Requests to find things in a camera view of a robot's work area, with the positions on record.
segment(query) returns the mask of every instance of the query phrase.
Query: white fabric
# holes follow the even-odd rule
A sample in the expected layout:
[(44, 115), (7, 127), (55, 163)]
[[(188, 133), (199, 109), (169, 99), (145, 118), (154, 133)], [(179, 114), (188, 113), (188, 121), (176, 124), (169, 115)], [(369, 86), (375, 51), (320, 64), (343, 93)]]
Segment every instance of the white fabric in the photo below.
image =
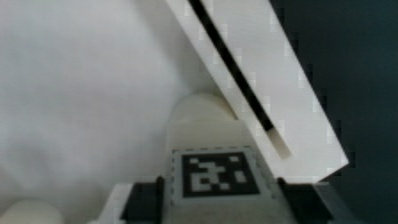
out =
[(83, 224), (161, 173), (174, 105), (217, 87), (163, 1), (3, 0), (0, 14), (0, 213), (34, 197)]

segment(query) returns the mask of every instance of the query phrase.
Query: dark background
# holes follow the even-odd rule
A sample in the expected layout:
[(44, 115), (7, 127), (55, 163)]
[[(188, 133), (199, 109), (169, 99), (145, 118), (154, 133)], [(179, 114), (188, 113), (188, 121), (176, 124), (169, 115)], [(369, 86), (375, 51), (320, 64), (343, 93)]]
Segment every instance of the dark background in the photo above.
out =
[(398, 1), (272, 4), (352, 163), (330, 182), (357, 218), (398, 223)]

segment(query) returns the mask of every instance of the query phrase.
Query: qr code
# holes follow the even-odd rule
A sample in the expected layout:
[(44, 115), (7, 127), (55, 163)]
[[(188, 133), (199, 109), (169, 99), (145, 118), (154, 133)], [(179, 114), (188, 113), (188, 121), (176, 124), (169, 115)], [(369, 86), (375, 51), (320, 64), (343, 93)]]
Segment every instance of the qr code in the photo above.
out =
[(183, 155), (183, 197), (259, 194), (245, 154)]

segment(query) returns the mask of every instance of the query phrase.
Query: black stripe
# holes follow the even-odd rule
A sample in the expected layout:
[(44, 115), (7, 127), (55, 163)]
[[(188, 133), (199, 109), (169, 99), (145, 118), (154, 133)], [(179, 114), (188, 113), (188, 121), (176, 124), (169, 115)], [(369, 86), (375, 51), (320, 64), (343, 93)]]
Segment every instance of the black stripe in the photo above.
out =
[(231, 52), (229, 52), (229, 49), (227, 49), (227, 46), (225, 46), (225, 43), (224, 43), (224, 40), (222, 40), (222, 37), (220, 37), (220, 33), (218, 33), (218, 30), (217, 30), (213, 21), (211, 21), (209, 16), (208, 16), (208, 12), (206, 12), (206, 9), (204, 9), (204, 6), (202, 6), (202, 2), (201, 2), (201, 0), (188, 0), (188, 1), (190, 1), (190, 5), (192, 5), (193, 11), (195, 11), (195, 15), (197, 15), (197, 18), (199, 18), (199, 21), (201, 21), (201, 24), (202, 24), (211, 42), (213, 42), (217, 52), (220, 54), (224, 64), (227, 66), (227, 70), (229, 70), (229, 73), (233, 75), (234, 82), (238, 84), (240, 91), (241, 91), (241, 94), (245, 96), (245, 100), (249, 102), (249, 105), (250, 105), (250, 108), (252, 108), (252, 111), (254, 111), (263, 129), (264, 129), (264, 131), (268, 131), (273, 128), (273, 124), (272, 124), (270, 118), (266, 116), (264, 109), (261, 107), (259, 100), (257, 100), (257, 97), (254, 95), (254, 92), (252, 92), (252, 89), (250, 89), (250, 86), (249, 86), (249, 83), (247, 83), (247, 80), (245, 80), (245, 76), (243, 76), (236, 61), (233, 59), (233, 55), (231, 55)]

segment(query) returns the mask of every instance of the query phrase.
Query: white panel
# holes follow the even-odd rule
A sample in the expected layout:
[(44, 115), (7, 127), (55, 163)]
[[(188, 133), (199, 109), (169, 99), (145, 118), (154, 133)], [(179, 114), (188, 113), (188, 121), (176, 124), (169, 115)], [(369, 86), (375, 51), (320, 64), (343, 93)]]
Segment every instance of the white panel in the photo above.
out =
[(245, 121), (275, 177), (314, 183), (346, 165), (339, 141), (312, 93), (268, 1), (204, 1), (288, 154), (279, 155), (218, 59), (186, 0), (167, 0), (195, 50), (240, 119)]

